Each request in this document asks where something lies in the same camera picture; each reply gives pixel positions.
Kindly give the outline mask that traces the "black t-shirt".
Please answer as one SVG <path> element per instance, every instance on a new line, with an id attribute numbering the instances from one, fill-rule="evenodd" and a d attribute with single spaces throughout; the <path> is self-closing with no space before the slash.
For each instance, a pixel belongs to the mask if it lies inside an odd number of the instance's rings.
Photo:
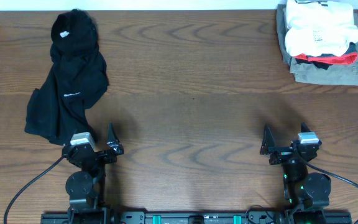
<path id="1" fill-rule="evenodd" d="M 27 105 L 24 131 L 64 145 L 77 133 L 94 129 L 86 119 L 109 86 L 106 61 L 99 51 L 96 24 L 85 11 L 59 14 L 51 29 L 52 67 Z"/>

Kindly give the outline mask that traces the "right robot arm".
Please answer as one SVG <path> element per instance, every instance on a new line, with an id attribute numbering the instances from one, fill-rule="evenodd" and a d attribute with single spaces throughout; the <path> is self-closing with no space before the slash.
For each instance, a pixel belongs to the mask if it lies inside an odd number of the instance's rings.
<path id="1" fill-rule="evenodd" d="M 317 156 L 321 141 L 305 123 L 298 139 L 289 146 L 278 146 L 270 127 L 264 126 L 261 155 L 269 155 L 269 164 L 283 169 L 284 197 L 289 206 L 274 215 L 275 223 L 324 222 L 323 208 L 329 205 L 331 179 L 326 174 L 308 172 L 307 163 Z"/>

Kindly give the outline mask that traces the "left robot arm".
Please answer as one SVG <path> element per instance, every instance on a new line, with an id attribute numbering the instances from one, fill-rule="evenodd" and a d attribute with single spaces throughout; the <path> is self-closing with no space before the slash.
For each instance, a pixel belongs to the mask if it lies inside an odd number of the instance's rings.
<path id="1" fill-rule="evenodd" d="M 95 143 L 89 132 L 74 134 L 62 156 L 80 168 L 66 181 L 70 207 L 66 223 L 119 223 L 117 213 L 105 204 L 104 190 L 106 165 L 117 161 L 124 154 L 124 147 L 116 136 L 112 123 L 108 126 L 109 149 L 95 151 Z"/>

